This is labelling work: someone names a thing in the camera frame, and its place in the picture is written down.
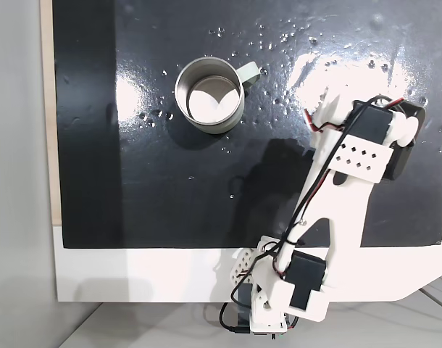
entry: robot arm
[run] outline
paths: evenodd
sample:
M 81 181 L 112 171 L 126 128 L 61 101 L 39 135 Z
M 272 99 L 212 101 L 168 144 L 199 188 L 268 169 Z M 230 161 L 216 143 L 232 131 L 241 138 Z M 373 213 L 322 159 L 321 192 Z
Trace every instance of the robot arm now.
M 250 331 L 256 334 L 285 333 L 285 314 L 324 319 L 333 292 L 354 274 L 372 187 L 401 173 L 425 111 L 403 99 L 378 96 L 364 103 L 327 90 L 313 120 L 307 117 L 316 152 L 291 224 L 281 240 L 262 237 L 231 273 L 233 293 L 242 281 L 253 284 Z M 337 175 L 344 179 L 339 185 Z M 296 251 L 321 218 L 330 226 L 327 255 Z

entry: wooden edge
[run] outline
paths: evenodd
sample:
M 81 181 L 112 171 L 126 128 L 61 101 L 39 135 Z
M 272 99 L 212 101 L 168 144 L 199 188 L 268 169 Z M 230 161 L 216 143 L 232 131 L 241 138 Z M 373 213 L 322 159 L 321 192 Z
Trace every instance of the wooden edge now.
M 54 21 L 52 0 L 40 0 L 41 43 L 46 115 L 47 158 L 49 161 L 49 188 L 52 225 L 62 224 L 60 201 L 59 152 L 57 145 L 57 98 L 55 95 Z

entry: cup rim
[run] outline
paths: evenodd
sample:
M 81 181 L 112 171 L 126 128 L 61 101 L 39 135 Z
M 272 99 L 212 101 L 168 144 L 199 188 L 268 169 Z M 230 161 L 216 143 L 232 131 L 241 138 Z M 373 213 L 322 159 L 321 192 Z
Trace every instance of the cup rim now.
M 199 61 L 201 61 L 201 60 L 217 60 L 218 62 L 222 62 L 222 63 L 226 64 L 226 65 L 227 65 L 227 66 L 228 66 L 228 67 L 229 67 L 229 68 L 235 73 L 235 76 L 237 77 L 238 84 L 239 84 L 239 86 L 240 86 L 239 95 L 238 95 L 238 101 L 237 101 L 237 105 L 235 106 L 234 111 L 232 111 L 228 116 L 226 116 L 226 117 L 223 118 L 222 120 L 217 121 L 217 122 L 213 122 L 213 123 L 201 122 L 201 121 L 198 121 L 198 120 L 196 120 L 195 118 L 191 117 L 191 115 L 187 115 L 187 114 L 184 112 L 184 110 L 182 109 L 182 107 L 180 106 L 180 102 L 179 102 L 178 86 L 179 86 L 179 82 L 180 82 L 180 79 L 181 79 L 183 73 L 184 73 L 184 72 L 185 72 L 185 71 L 186 71 L 186 70 L 187 70 L 192 64 L 194 64 L 194 63 L 196 63 L 196 62 L 199 62 Z M 189 63 L 184 67 L 184 69 L 182 69 L 181 72 L 179 73 L 178 79 L 176 80 L 176 84 L 175 84 L 175 98 L 176 98 L 176 103 L 178 104 L 179 110 L 184 114 L 185 118 L 187 118 L 190 122 L 196 123 L 197 125 L 208 125 L 208 126 L 211 126 L 211 125 L 220 125 L 221 123 L 224 123 L 224 122 L 228 121 L 228 120 L 229 120 L 232 116 L 234 116 L 235 113 L 238 111 L 238 108 L 240 107 L 241 102 L 242 102 L 242 93 L 243 93 L 243 85 L 242 85 L 241 78 L 239 77 L 239 75 L 238 75 L 238 73 L 237 73 L 237 70 L 236 70 L 231 64 L 229 64 L 229 62 L 226 62 L 225 60 L 223 60 L 223 59 L 221 59 L 221 58 L 218 58 L 218 57 L 201 57 L 201 58 L 197 58 L 197 59 L 193 60 L 192 62 L 189 62 Z

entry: black wire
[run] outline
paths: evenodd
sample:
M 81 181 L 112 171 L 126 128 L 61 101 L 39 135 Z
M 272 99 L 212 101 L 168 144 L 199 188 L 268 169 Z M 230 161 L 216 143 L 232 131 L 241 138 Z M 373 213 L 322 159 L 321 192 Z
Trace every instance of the black wire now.
M 226 330 L 232 331 L 234 329 L 233 326 L 229 326 L 224 322 L 224 311 L 226 310 L 226 307 L 228 306 L 227 302 L 224 302 L 224 304 L 221 307 L 220 310 L 220 324 L 223 328 L 225 328 Z
M 351 129 L 353 128 L 354 124 L 356 123 L 356 121 L 358 120 L 359 116 L 361 116 L 361 114 L 374 102 L 376 102 L 377 100 L 386 100 L 387 102 L 391 102 L 392 99 L 387 97 L 387 96 L 383 96 L 383 95 L 379 95 L 379 96 L 374 96 L 371 99 L 369 99 L 368 101 L 366 101 L 362 106 L 360 106 L 358 109 L 356 109 L 355 112 L 352 112 L 353 116 L 350 115 L 349 118 L 349 124 L 345 126 L 345 129 L 342 132 L 342 135 L 340 136 L 340 138 L 337 140 L 337 142 L 335 143 L 335 146 L 333 147 L 333 149 L 330 151 L 328 158 L 325 160 L 324 165 L 321 168 L 321 171 L 319 172 L 319 174 L 316 177 L 316 180 L 314 181 L 314 183 L 311 185 L 311 187 L 309 188 L 308 192 L 305 194 L 305 196 L 303 197 L 303 199 L 300 201 L 300 204 L 298 205 L 298 207 L 295 209 L 295 212 L 293 213 L 293 216 L 291 218 L 290 223 L 288 224 L 287 230 L 285 230 L 282 239 L 286 239 L 288 238 L 288 235 L 290 234 L 290 232 L 292 231 L 292 229 L 297 226 L 297 224 L 299 223 L 299 221 L 295 222 L 297 217 L 299 216 L 300 211 L 303 209 L 304 205 L 308 202 L 310 196 L 313 194 L 314 190 L 317 188 L 317 186 L 319 185 L 321 178 L 323 177 L 323 175 L 325 174 L 326 170 L 329 167 L 330 161 L 332 161 L 332 158 L 334 158 L 335 153 L 337 152 L 338 148 L 340 147 L 340 145 L 343 143 L 343 140 L 345 139 L 345 137 L 350 133 Z
M 294 328 L 296 326 L 296 324 L 298 323 L 300 317 L 295 317 L 293 319 L 293 322 L 291 323 L 290 328 Z
M 330 151 L 328 158 L 325 160 L 324 165 L 321 168 L 321 171 L 319 172 L 318 176 L 316 177 L 316 180 L 314 181 L 314 183 L 311 185 L 311 187 L 309 188 L 308 192 L 305 194 L 305 196 L 303 197 L 303 199 L 300 201 L 298 207 L 295 209 L 295 211 L 293 212 L 293 216 L 291 218 L 290 223 L 287 226 L 287 229 L 285 230 L 285 232 L 283 233 L 283 235 L 281 236 L 279 242 L 274 245 L 270 250 L 268 250 L 267 252 L 255 257 L 254 261 L 252 262 L 249 270 L 247 271 L 247 273 L 243 276 L 243 278 L 237 283 L 237 285 L 234 287 L 234 289 L 232 290 L 232 292 L 230 293 L 230 299 L 236 303 L 238 306 L 244 307 L 244 308 L 248 308 L 251 309 L 251 306 L 249 306 L 248 304 L 244 304 L 239 302 L 237 299 L 235 299 L 234 295 L 235 292 L 238 290 L 238 288 L 241 287 L 241 285 L 243 284 L 243 282 L 247 279 L 247 277 L 250 275 L 250 273 L 252 272 L 254 266 L 256 265 L 256 263 L 263 259 L 264 257 L 271 255 L 273 252 L 275 252 L 277 249 L 281 248 L 282 245 L 284 245 L 285 241 L 288 238 L 288 235 L 290 234 L 290 232 L 292 231 L 292 229 L 299 223 L 299 222 L 295 222 L 297 217 L 299 216 L 300 211 L 303 209 L 304 205 L 308 202 L 309 198 L 312 196 L 314 190 L 317 188 L 317 186 L 319 185 L 321 178 L 323 177 L 323 175 L 326 173 L 326 170 L 328 169 L 328 166 L 330 164 L 330 161 L 332 161 L 332 158 L 334 157 L 335 153 L 337 152 L 338 148 L 340 147 L 340 145 L 343 143 L 343 140 L 345 139 L 345 137 L 349 134 L 350 130 L 353 128 L 354 124 L 356 123 L 356 121 L 358 120 L 359 116 L 361 116 L 361 114 L 374 102 L 376 102 L 377 100 L 386 100 L 387 102 L 391 102 L 392 99 L 387 97 L 387 96 L 383 96 L 383 95 L 378 95 L 378 96 L 374 96 L 371 99 L 369 99 L 368 101 L 366 101 L 362 106 L 360 106 L 358 109 L 356 109 L 355 112 L 352 112 L 350 114 L 350 118 L 349 118 L 349 124 L 345 126 L 345 129 L 342 132 L 342 135 L 340 136 L 340 138 L 337 140 L 337 142 L 335 143 L 335 146 L 333 147 L 333 149 Z
M 252 272 L 253 268 L 255 267 L 256 263 L 258 261 L 260 261 L 261 259 L 265 258 L 268 255 L 271 255 L 273 252 L 275 252 L 280 246 L 280 242 L 277 243 L 276 245 L 274 245 L 271 249 L 269 249 L 267 252 L 257 256 L 254 258 L 253 262 L 251 263 L 251 266 L 249 268 L 249 270 L 247 271 L 247 273 L 245 273 L 245 275 L 242 277 L 242 279 L 237 283 L 237 285 L 234 287 L 234 289 L 231 291 L 230 293 L 230 299 L 233 300 L 234 303 L 236 303 L 238 306 L 244 307 L 244 308 L 248 308 L 251 309 L 251 306 L 248 304 L 244 304 L 242 302 L 239 302 L 235 297 L 235 292 L 238 290 L 238 288 L 241 287 L 242 283 L 247 279 L 247 277 L 250 275 L 250 273 Z

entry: mug handle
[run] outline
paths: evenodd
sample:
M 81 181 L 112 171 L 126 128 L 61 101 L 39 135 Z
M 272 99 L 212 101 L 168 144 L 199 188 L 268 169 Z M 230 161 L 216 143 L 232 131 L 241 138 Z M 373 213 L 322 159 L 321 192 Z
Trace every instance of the mug handle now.
M 255 62 L 245 64 L 237 69 L 237 75 L 241 78 L 244 88 L 252 86 L 259 80 L 259 69 Z

